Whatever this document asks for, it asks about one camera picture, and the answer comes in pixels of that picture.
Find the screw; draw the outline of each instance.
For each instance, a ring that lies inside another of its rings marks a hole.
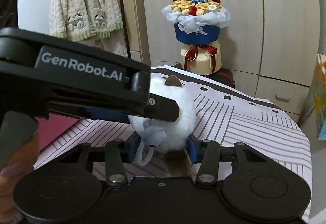
[[[149,98],[149,104],[153,106],[155,104],[155,99],[154,98]]]
[[[203,183],[211,183],[215,180],[215,177],[211,174],[202,174],[198,178]]]
[[[109,177],[112,183],[121,183],[125,180],[125,176],[121,174],[114,174]]]

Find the striped tablecloth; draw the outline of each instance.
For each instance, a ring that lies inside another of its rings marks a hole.
[[[309,140],[296,123],[280,108],[268,100],[257,99],[223,84],[170,66],[152,68],[154,76],[176,75],[193,95],[197,111],[194,135],[202,139],[218,141],[231,147],[244,142],[279,164],[303,177],[312,187],[312,170]],[[82,142],[103,146],[116,138],[127,139],[134,130],[129,124],[102,120],[80,120],[40,155],[38,168],[53,158]],[[159,155],[142,167],[125,164],[128,177],[169,176]],[[95,163],[93,173],[104,179],[103,163]],[[230,163],[221,163],[219,180],[231,173]],[[308,222],[310,204],[303,220]]]

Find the black speaker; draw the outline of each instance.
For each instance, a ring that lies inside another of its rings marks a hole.
[[[0,0],[0,29],[18,28],[17,0]]]

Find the blue flower pot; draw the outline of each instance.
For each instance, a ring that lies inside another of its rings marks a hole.
[[[203,31],[206,32],[207,35],[203,35],[199,32],[183,32],[179,29],[178,25],[179,23],[174,24],[175,36],[179,42],[184,44],[205,45],[216,41],[220,35],[220,28],[215,25],[202,26]]]

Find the cardigan sleeve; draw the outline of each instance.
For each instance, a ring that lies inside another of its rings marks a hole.
[[[100,0],[101,8],[107,12],[109,31],[122,29],[122,16],[118,0]]]
[[[51,0],[50,35],[66,39],[67,0]]]

